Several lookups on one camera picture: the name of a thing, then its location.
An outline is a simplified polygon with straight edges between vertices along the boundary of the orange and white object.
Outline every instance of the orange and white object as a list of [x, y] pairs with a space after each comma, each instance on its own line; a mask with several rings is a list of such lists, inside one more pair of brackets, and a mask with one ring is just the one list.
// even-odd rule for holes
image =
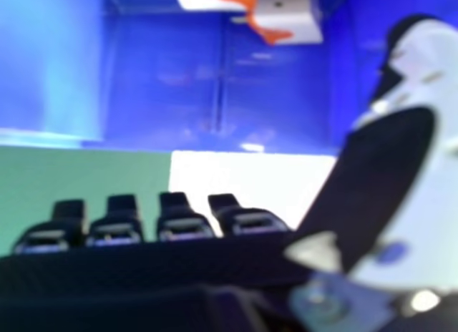
[[178, 0], [185, 10], [246, 11], [248, 25], [268, 44], [323, 41], [318, 0]]

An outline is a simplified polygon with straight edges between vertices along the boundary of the green surface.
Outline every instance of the green surface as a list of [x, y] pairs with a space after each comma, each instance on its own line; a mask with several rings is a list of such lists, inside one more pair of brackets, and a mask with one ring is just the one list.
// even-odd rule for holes
[[170, 154], [0, 147], [0, 255], [29, 226], [48, 220], [57, 200], [83, 198], [91, 220], [109, 195], [137, 195], [151, 240], [157, 194], [167, 190]]

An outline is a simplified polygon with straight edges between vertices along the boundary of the orange marking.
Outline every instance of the orange marking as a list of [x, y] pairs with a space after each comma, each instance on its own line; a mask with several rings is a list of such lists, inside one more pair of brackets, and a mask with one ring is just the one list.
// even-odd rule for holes
[[286, 30], [272, 30], [259, 26], [253, 17], [253, 11], [256, 7], [257, 0], [226, 0], [234, 1], [242, 4], [248, 10], [247, 20], [248, 25], [254, 29], [268, 44], [275, 44], [280, 40], [288, 39], [293, 36], [293, 33]]

